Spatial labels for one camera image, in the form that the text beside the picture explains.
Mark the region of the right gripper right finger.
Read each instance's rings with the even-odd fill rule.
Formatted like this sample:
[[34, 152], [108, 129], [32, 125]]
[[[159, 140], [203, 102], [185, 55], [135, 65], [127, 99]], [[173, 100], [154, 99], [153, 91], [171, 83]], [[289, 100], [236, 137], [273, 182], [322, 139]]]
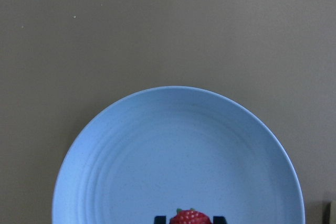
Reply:
[[226, 224], [226, 218], [224, 216], [214, 216], [213, 224]]

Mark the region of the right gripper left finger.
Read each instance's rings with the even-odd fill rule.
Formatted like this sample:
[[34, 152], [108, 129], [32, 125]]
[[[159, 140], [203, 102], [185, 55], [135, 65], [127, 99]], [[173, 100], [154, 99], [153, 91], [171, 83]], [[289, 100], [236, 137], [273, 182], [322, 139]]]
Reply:
[[154, 224], [166, 224], [166, 216], [155, 216]]

